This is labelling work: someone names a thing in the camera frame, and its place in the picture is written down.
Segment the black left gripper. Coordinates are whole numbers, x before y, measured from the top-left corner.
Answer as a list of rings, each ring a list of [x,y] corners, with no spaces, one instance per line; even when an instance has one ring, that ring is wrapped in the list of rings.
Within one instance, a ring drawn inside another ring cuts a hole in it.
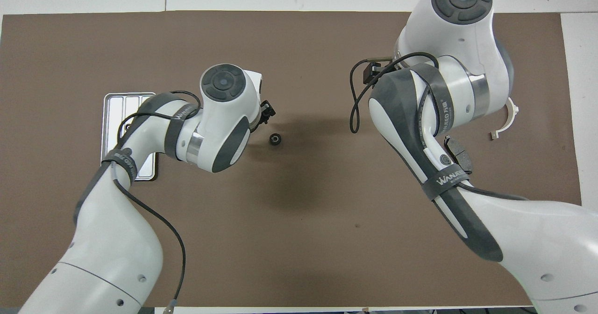
[[[260,105],[260,113],[252,122],[252,131],[256,131],[261,124],[267,124],[268,120],[275,114],[276,112],[272,108],[272,105],[269,103],[269,101],[263,101]]]

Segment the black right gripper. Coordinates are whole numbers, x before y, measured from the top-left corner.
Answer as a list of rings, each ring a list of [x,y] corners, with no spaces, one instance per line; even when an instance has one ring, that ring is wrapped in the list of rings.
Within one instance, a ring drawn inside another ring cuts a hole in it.
[[[390,65],[393,60],[366,60],[368,63],[364,70],[364,84],[369,84],[377,75],[384,75],[388,71],[384,69]]]

